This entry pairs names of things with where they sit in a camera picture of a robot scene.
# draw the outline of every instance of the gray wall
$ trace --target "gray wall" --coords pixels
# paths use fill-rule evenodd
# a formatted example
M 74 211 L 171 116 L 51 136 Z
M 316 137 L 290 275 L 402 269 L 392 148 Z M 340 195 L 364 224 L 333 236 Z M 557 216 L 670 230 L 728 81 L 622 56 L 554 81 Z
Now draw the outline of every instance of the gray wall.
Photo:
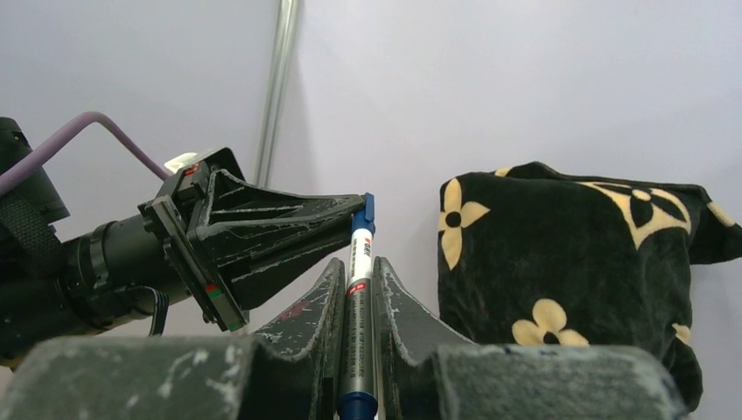
M 375 193 L 374 250 L 432 309 L 438 188 L 461 172 L 698 183 L 742 219 L 740 22 L 723 0 L 307 2 L 272 185 Z M 694 270 L 697 418 L 742 412 L 740 272 Z
M 3 2 L 0 116 L 34 145 L 87 110 L 110 116 L 156 161 L 231 147 L 251 176 L 278 2 Z M 105 129 L 82 132 L 46 167 L 72 216 L 70 239 L 137 213 L 160 182 Z M 149 322 L 112 332 L 144 336 Z M 217 334 L 194 301 L 165 333 Z M 10 378 L 0 369 L 0 392 Z

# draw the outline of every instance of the flower pattern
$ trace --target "flower pattern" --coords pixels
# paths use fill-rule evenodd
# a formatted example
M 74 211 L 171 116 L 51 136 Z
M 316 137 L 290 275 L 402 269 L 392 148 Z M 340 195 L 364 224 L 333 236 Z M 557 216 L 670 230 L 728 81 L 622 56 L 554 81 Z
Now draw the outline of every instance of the flower pattern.
M 674 323 L 673 328 L 675 328 L 675 337 L 682 341 L 684 345 L 690 346 L 690 328 L 678 323 Z
M 461 183 L 454 178 L 448 182 L 444 190 L 443 211 L 438 218 L 438 232 L 441 236 L 441 249 L 448 268 L 453 270 L 461 258 L 463 247 L 463 229 L 470 227 L 475 221 L 489 213 L 489 208 L 475 201 L 463 203 Z
M 682 228 L 690 234 L 688 208 L 670 192 L 610 182 L 579 184 L 598 190 L 613 201 L 628 225 L 637 250 L 651 234 L 663 229 Z
M 589 346 L 585 337 L 567 326 L 567 314 L 551 299 L 538 299 L 533 308 L 533 320 L 519 319 L 513 323 L 513 338 L 520 345 L 561 344 Z

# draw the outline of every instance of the white sticker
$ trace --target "white sticker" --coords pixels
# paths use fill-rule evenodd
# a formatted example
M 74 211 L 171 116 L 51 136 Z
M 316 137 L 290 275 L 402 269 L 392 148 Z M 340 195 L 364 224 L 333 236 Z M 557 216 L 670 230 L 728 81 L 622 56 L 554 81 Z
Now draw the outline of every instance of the white sticker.
M 356 229 L 351 237 L 350 245 L 350 277 L 347 283 L 351 284 L 362 278 L 370 279 L 374 274 L 374 259 L 371 255 L 371 244 L 374 236 L 367 229 Z

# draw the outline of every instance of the black velvet fabric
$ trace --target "black velvet fabric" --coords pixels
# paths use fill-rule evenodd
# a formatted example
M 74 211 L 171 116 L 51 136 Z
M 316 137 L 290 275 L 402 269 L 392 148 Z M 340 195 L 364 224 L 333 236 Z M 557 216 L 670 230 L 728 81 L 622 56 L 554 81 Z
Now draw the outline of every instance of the black velvet fabric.
M 479 343 L 642 348 L 696 409 L 690 265 L 742 256 L 742 227 L 702 187 L 533 162 L 462 174 L 440 193 L 444 322 Z

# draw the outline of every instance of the yellow flower print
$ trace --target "yellow flower print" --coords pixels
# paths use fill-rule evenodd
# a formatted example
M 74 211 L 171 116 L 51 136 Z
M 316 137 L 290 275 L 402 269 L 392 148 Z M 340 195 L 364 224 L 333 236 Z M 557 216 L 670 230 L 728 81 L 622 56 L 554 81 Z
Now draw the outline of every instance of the yellow flower print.
M 489 212 L 489 209 L 475 201 L 467 201 L 462 206 L 461 184 L 454 178 L 445 186 L 443 212 L 438 218 L 438 231 L 443 232 L 441 249 L 453 270 L 461 258 L 463 245 L 462 231 Z
M 690 346 L 690 328 L 687 325 L 673 324 L 675 336 L 686 346 Z
M 561 344 L 589 346 L 577 331 L 565 330 L 567 314 L 560 304 L 551 299 L 539 299 L 534 304 L 533 321 L 519 319 L 513 323 L 513 338 L 521 345 Z

